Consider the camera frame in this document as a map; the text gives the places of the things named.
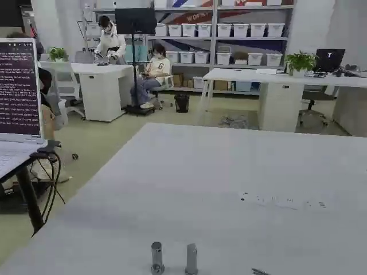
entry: green plant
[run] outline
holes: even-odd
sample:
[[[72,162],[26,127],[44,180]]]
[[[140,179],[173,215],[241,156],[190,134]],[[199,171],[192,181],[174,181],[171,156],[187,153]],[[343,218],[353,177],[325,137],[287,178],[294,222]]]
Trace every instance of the green plant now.
[[[316,55],[311,53],[294,53],[286,56],[286,64],[293,70],[312,70],[316,66]]]
[[[50,58],[52,61],[56,59],[63,59],[64,61],[68,61],[69,56],[64,48],[56,48],[52,47],[50,50]]]

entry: potted plant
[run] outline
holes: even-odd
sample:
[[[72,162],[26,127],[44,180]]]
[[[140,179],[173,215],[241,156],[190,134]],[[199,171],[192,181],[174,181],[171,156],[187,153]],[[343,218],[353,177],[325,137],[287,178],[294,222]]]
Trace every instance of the potted plant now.
[[[55,62],[68,61],[69,56],[64,48],[52,47],[50,50],[50,58]]]
[[[303,77],[308,70],[312,70],[316,66],[316,55],[301,51],[289,54],[286,56],[286,64],[290,76]]]

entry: black trash can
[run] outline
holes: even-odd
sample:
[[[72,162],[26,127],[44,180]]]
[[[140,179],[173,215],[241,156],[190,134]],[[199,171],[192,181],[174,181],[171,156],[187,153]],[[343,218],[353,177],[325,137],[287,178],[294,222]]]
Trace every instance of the black trash can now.
[[[190,96],[180,93],[174,96],[177,113],[187,113],[189,111]]]

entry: white hoodie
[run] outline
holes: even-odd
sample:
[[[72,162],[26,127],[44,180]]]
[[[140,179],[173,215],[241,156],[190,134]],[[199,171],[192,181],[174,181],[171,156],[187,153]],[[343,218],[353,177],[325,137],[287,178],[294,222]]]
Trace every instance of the white hoodie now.
[[[111,33],[107,34],[102,30],[101,41],[99,42],[96,51],[107,55],[107,50],[114,47],[119,47],[116,55],[123,57],[126,49],[125,36],[123,34],[117,34],[116,25],[112,23]]]

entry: sneaker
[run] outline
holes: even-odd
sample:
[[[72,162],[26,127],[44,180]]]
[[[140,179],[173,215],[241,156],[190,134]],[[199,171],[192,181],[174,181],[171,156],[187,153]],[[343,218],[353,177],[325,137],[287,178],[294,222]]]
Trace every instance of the sneaker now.
[[[140,105],[140,108],[142,109],[150,109],[150,108],[154,108],[154,105],[150,102],[144,103],[142,105]]]

